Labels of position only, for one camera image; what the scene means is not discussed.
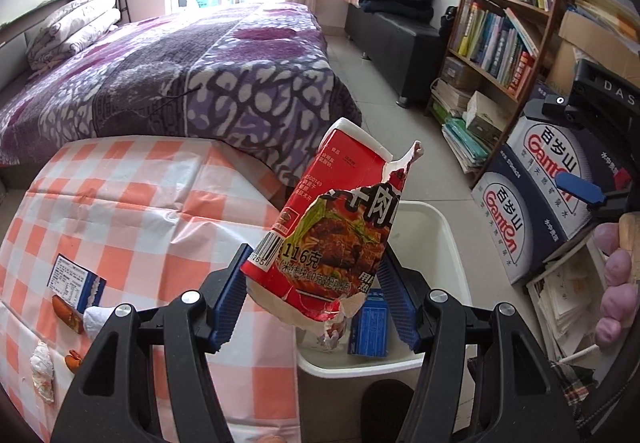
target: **pillow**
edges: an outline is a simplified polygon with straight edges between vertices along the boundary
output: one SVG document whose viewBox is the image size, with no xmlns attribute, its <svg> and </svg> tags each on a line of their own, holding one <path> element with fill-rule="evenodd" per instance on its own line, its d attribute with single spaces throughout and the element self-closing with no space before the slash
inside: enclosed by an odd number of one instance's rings
<svg viewBox="0 0 640 443">
<path fill-rule="evenodd" d="M 91 44 L 96 43 L 120 18 L 119 9 L 112 8 L 107 10 L 98 18 L 71 35 L 67 40 L 62 42 L 62 44 L 58 44 L 31 61 L 31 69 L 33 71 L 48 70 L 63 60 L 77 55 L 80 51 L 87 49 Z"/>
<path fill-rule="evenodd" d="M 115 6 L 116 0 L 73 0 L 53 12 L 43 23 L 40 32 L 27 48 L 30 62 L 62 44 L 102 13 Z"/>
</svg>

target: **purple bedspread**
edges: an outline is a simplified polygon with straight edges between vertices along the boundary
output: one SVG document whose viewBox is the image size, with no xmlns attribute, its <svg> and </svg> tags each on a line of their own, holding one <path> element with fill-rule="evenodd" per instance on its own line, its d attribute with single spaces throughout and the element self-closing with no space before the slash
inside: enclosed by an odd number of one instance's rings
<svg viewBox="0 0 640 443">
<path fill-rule="evenodd" d="M 184 12 L 124 25 L 28 82 L 0 110 L 0 163 L 89 137 L 203 137 L 293 185 L 340 116 L 362 122 L 305 6 Z"/>
</svg>

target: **nutrition label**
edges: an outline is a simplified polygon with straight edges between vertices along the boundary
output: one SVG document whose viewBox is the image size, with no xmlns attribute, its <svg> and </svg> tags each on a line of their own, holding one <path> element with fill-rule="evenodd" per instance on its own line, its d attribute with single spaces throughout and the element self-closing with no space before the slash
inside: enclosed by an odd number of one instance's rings
<svg viewBox="0 0 640 443">
<path fill-rule="evenodd" d="M 47 287 L 59 295 L 67 304 L 78 309 L 78 301 L 89 271 L 58 255 Z"/>
</svg>

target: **pink checkered tablecloth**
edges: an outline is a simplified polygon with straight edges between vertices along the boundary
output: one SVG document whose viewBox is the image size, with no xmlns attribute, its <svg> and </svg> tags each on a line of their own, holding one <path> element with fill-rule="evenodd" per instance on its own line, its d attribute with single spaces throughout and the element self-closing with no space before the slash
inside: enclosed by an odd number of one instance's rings
<svg viewBox="0 0 640 443">
<path fill-rule="evenodd" d="M 82 140 L 41 171 L 0 248 L 0 381 L 48 441 L 72 379 L 64 356 L 90 345 L 60 321 L 46 287 L 56 256 L 107 281 L 101 306 L 164 305 L 226 267 L 241 243 L 256 246 L 278 212 L 269 169 L 216 141 L 157 137 Z M 30 357 L 45 341 L 55 402 L 35 392 Z M 164 360 L 156 393 L 165 439 L 176 441 Z M 279 434 L 300 441 L 294 330 L 247 297 L 231 341 L 209 355 L 236 442 Z"/>
</svg>

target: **black bench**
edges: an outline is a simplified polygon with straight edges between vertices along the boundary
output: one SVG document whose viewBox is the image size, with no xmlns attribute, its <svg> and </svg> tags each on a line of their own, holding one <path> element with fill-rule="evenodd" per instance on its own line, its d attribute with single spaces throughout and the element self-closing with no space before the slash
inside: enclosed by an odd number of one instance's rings
<svg viewBox="0 0 640 443">
<path fill-rule="evenodd" d="M 447 47 L 437 29 L 389 13 L 364 13 L 349 4 L 344 30 L 398 93 L 398 105 L 429 100 Z"/>
</svg>

